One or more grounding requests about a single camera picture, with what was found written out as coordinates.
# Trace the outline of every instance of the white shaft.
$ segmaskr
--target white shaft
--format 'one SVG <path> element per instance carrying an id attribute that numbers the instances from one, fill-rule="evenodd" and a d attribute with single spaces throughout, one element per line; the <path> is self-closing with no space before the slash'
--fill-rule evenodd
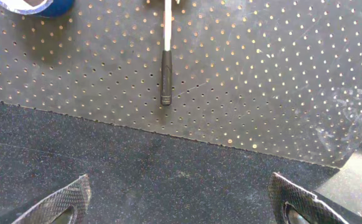
<path id="1" fill-rule="evenodd" d="M 171 1 L 164 2 L 164 50 L 169 51 L 171 48 Z"/>

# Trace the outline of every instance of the pegboard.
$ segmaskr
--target pegboard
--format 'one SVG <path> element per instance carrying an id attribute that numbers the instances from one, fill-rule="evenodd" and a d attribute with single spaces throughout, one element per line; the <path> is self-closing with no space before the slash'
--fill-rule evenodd
<path id="1" fill-rule="evenodd" d="M 160 105 L 163 1 L 0 8 L 0 101 L 341 167 L 362 140 L 362 1 L 181 1 Z"/>

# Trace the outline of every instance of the black rubber grip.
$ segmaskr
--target black rubber grip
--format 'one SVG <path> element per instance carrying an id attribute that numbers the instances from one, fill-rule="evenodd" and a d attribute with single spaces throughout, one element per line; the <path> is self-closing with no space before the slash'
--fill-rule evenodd
<path id="1" fill-rule="evenodd" d="M 171 50 L 162 54 L 162 86 L 160 91 L 160 103 L 163 106 L 171 105 L 171 91 L 173 79 L 173 65 L 171 62 Z"/>

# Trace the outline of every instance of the black speckled floor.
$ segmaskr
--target black speckled floor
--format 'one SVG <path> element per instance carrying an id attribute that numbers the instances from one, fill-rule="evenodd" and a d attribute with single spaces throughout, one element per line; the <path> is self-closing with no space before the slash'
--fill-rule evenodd
<path id="1" fill-rule="evenodd" d="M 312 190 L 338 173 L 0 104 L 0 216 L 87 173 L 85 223 L 274 223 L 272 172 Z"/>

